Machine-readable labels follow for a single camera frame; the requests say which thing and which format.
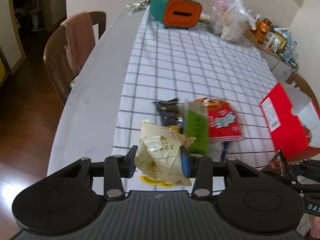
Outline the green snack packet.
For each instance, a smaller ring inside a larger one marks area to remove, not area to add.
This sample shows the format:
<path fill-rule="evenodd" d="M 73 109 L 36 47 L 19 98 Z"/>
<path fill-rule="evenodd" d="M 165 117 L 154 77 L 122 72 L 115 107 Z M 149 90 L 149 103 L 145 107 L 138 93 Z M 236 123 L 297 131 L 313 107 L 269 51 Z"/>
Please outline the green snack packet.
<path fill-rule="evenodd" d="M 183 134 L 193 138 L 193 143 L 187 147 L 192 154 L 207 155 L 209 152 L 209 128 L 206 107 L 200 102 L 184 104 Z"/>

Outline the orange green tissue box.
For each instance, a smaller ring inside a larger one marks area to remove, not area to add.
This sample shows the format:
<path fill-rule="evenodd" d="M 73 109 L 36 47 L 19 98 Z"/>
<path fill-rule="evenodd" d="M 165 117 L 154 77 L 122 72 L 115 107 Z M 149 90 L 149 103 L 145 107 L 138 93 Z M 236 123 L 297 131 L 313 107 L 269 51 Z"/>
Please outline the orange green tissue box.
<path fill-rule="evenodd" d="M 166 28 L 192 28 L 201 12 L 202 5 L 193 0 L 150 0 L 151 16 Z"/>

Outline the dark red snack packet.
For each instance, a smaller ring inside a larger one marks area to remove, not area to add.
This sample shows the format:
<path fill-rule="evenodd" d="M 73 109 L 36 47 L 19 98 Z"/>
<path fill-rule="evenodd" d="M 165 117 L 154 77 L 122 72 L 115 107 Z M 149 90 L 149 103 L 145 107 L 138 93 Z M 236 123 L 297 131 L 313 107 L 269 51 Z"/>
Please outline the dark red snack packet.
<path fill-rule="evenodd" d="M 298 183 L 297 176 L 294 174 L 290 164 L 288 164 L 281 148 L 261 172 L 285 185 Z"/>

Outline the red cardboard box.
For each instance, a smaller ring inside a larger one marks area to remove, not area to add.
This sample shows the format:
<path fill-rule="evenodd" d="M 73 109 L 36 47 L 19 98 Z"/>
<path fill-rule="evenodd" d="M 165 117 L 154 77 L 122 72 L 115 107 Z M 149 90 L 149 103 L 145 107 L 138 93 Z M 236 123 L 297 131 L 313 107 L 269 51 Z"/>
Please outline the red cardboard box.
<path fill-rule="evenodd" d="M 305 93 L 278 82 L 260 103 L 276 151 L 290 161 L 319 159 L 319 111 Z"/>

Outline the black sesame snack packet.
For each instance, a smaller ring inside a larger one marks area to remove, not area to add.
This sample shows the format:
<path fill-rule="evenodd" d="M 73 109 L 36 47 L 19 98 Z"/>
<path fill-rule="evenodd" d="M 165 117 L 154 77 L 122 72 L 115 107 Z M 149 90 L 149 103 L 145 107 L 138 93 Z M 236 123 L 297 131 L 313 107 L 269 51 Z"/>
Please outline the black sesame snack packet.
<path fill-rule="evenodd" d="M 162 126 L 177 126 L 183 128 L 184 118 L 178 109 L 178 98 L 168 101 L 155 100 L 152 103 L 159 113 Z"/>

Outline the right wooden chair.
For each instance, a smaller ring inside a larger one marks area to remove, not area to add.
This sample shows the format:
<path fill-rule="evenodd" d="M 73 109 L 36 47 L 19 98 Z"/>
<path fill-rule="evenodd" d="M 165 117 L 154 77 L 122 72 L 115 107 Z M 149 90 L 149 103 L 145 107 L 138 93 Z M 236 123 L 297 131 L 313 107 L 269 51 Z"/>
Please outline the right wooden chair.
<path fill-rule="evenodd" d="M 286 80 L 289 85 L 294 84 L 295 88 L 305 93 L 315 104 L 316 109 L 319 111 L 319 103 L 313 90 L 307 83 L 307 81 L 298 72 L 293 72 Z"/>

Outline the white side cabinet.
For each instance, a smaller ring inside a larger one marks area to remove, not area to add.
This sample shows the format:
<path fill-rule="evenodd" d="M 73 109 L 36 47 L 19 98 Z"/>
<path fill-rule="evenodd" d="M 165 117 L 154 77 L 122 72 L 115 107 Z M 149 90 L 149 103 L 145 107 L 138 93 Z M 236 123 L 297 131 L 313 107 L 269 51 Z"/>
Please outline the white side cabinet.
<path fill-rule="evenodd" d="M 283 61 L 280 56 L 270 50 L 267 50 L 262 43 L 259 43 L 249 28 L 244 31 L 243 36 L 252 42 L 255 48 L 257 48 L 261 57 L 267 61 L 271 72 L 278 81 L 286 81 L 289 76 L 296 71 L 291 64 Z"/>

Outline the red Korean snack bag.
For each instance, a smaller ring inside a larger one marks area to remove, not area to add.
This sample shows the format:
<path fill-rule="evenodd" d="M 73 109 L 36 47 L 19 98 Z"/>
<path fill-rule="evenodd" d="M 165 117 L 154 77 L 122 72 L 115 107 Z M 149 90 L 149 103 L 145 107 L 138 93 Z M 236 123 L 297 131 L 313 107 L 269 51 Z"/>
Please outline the red Korean snack bag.
<path fill-rule="evenodd" d="M 200 98 L 208 113 L 209 142 L 238 141 L 244 139 L 238 116 L 231 105 L 218 98 Z"/>

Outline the clear plastic bag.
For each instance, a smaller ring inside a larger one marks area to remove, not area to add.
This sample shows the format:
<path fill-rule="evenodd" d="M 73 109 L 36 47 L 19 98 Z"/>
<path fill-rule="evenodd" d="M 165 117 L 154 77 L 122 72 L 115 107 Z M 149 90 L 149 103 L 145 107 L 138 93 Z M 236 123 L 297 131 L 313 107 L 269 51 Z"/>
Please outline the clear plastic bag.
<path fill-rule="evenodd" d="M 248 28 L 255 30 L 257 27 L 242 0 L 213 0 L 208 25 L 211 33 L 223 41 L 236 43 Z"/>

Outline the pink cloth on chair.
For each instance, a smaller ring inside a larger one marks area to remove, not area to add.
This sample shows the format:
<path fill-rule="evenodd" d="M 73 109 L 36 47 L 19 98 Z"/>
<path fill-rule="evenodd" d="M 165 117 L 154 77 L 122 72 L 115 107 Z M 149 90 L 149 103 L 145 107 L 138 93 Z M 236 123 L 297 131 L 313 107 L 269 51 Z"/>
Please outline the pink cloth on chair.
<path fill-rule="evenodd" d="M 88 12 L 72 15 L 61 23 L 65 28 L 67 60 L 77 76 L 95 46 L 92 19 Z"/>

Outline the white checkered tablecloth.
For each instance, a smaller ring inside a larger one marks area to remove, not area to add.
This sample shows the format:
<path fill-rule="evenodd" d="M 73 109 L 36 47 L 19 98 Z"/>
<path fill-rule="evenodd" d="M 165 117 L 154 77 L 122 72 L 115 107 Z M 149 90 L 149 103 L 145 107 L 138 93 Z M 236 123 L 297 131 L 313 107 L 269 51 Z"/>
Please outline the white checkered tablecloth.
<path fill-rule="evenodd" d="M 153 100 L 177 97 L 185 102 L 213 95 L 227 99 L 240 116 L 245 137 L 230 144 L 230 154 L 263 166 L 274 155 L 274 145 L 258 102 L 275 83 L 255 49 L 220 42 L 202 23 L 190 30 L 166 29 L 146 13 L 123 84 L 113 152 L 138 144 L 142 119 L 160 120 Z M 147 193 L 147 188 L 133 177 L 128 201 L 110 211 L 108 239 L 256 239 L 188 192 L 154 186 Z"/>

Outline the beige snack bag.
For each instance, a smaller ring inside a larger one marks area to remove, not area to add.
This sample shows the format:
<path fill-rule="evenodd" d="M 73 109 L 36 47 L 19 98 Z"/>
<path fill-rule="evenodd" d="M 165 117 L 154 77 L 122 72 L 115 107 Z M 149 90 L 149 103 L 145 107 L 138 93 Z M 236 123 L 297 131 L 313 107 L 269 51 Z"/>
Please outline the beige snack bag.
<path fill-rule="evenodd" d="M 195 138 L 180 134 L 173 128 L 154 124 L 148 119 L 142 120 L 140 127 L 135 166 L 155 180 L 191 186 L 190 179 L 182 171 L 180 148 L 188 148 Z"/>

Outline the grey white snack packet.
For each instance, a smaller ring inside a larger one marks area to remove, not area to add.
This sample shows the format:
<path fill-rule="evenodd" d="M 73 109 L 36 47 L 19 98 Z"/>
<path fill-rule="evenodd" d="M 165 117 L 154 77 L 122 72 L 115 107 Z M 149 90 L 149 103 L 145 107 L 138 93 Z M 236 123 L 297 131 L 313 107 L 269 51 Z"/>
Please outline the grey white snack packet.
<path fill-rule="evenodd" d="M 216 162 L 224 162 L 228 148 L 230 146 L 230 141 L 224 142 L 210 142 L 209 143 L 209 157 Z"/>

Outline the left wooden chair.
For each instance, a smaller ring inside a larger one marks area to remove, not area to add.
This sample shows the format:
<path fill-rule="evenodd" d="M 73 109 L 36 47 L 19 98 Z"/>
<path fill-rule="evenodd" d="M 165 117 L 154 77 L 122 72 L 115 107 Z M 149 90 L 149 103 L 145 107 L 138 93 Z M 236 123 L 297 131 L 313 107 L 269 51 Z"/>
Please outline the left wooden chair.
<path fill-rule="evenodd" d="M 71 83 L 80 74 L 95 47 L 93 26 L 98 37 L 106 30 L 106 13 L 81 12 L 64 20 L 50 36 L 43 55 L 44 65 L 62 104 L 71 92 Z"/>

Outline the yellow snack packet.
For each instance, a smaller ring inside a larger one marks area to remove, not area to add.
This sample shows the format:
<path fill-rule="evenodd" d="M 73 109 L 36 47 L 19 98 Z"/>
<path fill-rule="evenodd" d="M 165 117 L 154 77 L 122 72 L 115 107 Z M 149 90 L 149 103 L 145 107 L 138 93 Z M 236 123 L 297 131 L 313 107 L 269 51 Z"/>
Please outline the yellow snack packet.
<path fill-rule="evenodd" d="M 150 186 L 161 186 L 165 188 L 175 187 L 175 184 L 171 184 L 168 181 L 156 180 L 145 175 L 138 176 L 138 178 L 140 179 L 140 181 Z"/>

